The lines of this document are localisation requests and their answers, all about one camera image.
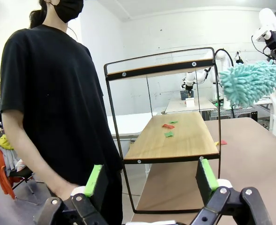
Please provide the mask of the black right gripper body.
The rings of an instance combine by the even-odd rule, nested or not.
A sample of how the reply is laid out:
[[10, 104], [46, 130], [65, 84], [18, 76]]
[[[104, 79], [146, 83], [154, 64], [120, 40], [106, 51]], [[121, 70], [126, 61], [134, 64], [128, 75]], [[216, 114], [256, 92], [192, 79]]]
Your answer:
[[270, 49], [270, 52], [276, 55], [276, 31], [269, 30], [265, 34], [266, 46]]

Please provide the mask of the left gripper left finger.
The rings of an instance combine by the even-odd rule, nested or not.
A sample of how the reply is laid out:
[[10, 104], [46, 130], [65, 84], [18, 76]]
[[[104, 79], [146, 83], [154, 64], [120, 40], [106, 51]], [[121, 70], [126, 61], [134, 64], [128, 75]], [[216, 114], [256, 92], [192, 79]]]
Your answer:
[[95, 165], [85, 186], [75, 188], [63, 201], [58, 197], [46, 200], [36, 215], [37, 225], [106, 225], [100, 211], [108, 179], [102, 165]]

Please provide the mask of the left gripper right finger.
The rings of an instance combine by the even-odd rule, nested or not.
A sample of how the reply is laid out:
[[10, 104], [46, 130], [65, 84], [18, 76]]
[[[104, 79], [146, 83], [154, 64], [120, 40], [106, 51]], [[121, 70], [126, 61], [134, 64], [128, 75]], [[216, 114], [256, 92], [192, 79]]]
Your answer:
[[216, 225], [222, 216], [231, 216], [238, 225], [271, 225], [272, 221], [259, 191], [247, 187], [236, 191], [228, 180], [221, 185], [209, 165], [198, 160], [196, 181], [204, 206], [191, 222], [192, 225]]

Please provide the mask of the person's right hand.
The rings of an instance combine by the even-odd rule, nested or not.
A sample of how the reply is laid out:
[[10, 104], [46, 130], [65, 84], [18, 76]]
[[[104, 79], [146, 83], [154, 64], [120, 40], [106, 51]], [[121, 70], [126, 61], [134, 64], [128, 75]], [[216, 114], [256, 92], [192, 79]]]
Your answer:
[[79, 186], [76, 184], [69, 183], [67, 181], [58, 181], [58, 182], [52, 182], [49, 184], [46, 184], [51, 197], [58, 197], [61, 200], [67, 200], [73, 190], [75, 188], [78, 188]]

